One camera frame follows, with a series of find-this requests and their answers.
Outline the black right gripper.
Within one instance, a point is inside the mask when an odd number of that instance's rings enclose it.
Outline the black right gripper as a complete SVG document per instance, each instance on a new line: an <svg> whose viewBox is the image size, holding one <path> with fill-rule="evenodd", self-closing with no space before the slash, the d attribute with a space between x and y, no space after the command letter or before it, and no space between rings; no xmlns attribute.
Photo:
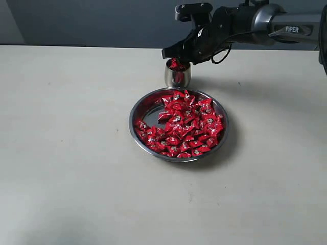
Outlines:
<svg viewBox="0 0 327 245"><path fill-rule="evenodd" d="M230 25L209 23L192 31L182 42L161 50L163 59L177 58L194 65L209 61L214 55L229 49L226 38L230 36Z"/></svg>

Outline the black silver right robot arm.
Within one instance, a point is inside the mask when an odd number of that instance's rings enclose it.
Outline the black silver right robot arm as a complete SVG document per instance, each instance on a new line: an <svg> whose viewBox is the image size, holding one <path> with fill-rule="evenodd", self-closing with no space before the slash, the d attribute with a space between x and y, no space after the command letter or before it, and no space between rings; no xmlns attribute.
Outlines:
<svg viewBox="0 0 327 245"><path fill-rule="evenodd" d="M183 40L162 49L164 59L219 64L215 55L230 52L233 43L308 43L317 46L319 63L326 67L326 7L317 14L290 14L269 1L245 1L216 10L210 3L196 3L177 5L175 19L190 21L193 28Z"/></svg>

